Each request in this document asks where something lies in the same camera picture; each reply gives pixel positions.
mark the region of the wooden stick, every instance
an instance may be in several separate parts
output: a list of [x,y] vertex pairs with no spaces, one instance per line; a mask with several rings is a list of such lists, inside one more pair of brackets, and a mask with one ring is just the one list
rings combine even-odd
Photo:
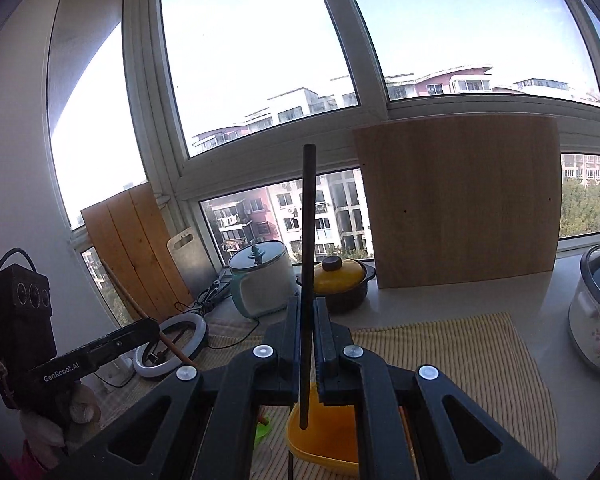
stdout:
[[[149,316],[147,316],[147,314],[144,313],[144,310],[142,310],[140,305],[138,305],[136,303],[136,300],[134,300],[131,297],[131,294],[128,293],[128,291],[122,285],[122,283],[120,283],[120,280],[113,273],[113,271],[107,265],[107,263],[104,260],[100,260],[100,263],[104,267],[105,272],[109,275],[110,280],[116,286],[116,289],[125,297],[125,299],[133,307],[133,309],[138,313],[138,316],[142,317],[143,319],[149,317]],[[171,350],[178,359],[180,359],[186,365],[195,367],[195,364],[193,364],[193,361],[191,359],[189,359],[186,355],[184,355],[182,353],[182,350],[180,350],[171,339],[169,339],[167,336],[165,336],[164,333],[162,332],[162,330],[158,331],[158,336],[160,336],[160,341],[162,341],[166,345],[166,347],[169,350]]]

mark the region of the orange bowl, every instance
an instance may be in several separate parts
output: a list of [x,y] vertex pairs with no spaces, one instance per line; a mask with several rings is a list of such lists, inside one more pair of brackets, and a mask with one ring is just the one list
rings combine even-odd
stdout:
[[309,423],[300,429],[296,404],[286,422],[286,443],[294,456],[333,472],[358,476],[358,441],[353,406],[325,406],[315,383],[309,390]]

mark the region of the orange wooden plank board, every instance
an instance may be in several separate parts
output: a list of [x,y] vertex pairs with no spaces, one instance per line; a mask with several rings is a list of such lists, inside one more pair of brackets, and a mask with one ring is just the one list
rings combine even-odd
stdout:
[[174,307],[177,298],[149,244],[131,194],[126,191],[112,196],[107,206],[126,254],[158,311],[157,319],[163,322],[178,313]]
[[555,120],[458,116],[354,133],[378,285],[551,270],[560,225]]
[[[123,283],[126,290],[128,290],[129,294],[138,302],[146,314],[157,319],[158,311],[155,309],[154,303],[149,298],[146,290],[144,290],[144,286],[138,278],[136,270],[131,265],[131,261],[126,254],[109,213],[107,203],[97,203],[83,209],[80,213],[100,259],[106,261],[110,269],[116,274],[120,282]],[[133,319],[139,319],[139,316],[132,308],[129,308],[126,303],[125,306]]]
[[185,305],[191,304],[193,300],[167,248],[170,236],[155,201],[151,185],[147,182],[135,186],[129,190],[129,193],[149,245],[171,290],[179,302]]

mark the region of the lid knob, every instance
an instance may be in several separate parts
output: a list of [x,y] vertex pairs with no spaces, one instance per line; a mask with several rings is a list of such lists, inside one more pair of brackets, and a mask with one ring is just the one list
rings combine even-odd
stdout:
[[330,270],[338,270],[340,268],[342,268],[342,258],[337,254],[327,256],[322,261],[322,270],[326,270],[327,272]]
[[265,251],[261,251],[256,242],[251,245],[251,254],[247,256],[250,260],[253,260],[256,265],[260,265],[262,263],[262,257],[264,256]]

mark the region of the rice cooker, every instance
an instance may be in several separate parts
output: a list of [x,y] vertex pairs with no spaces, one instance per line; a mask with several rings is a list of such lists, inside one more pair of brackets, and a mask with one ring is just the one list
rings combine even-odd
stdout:
[[298,293],[286,245],[277,240],[245,247],[229,260],[231,295],[244,317],[256,319],[286,307]]
[[600,245],[580,260],[580,279],[569,307],[569,331],[581,357],[600,372]]

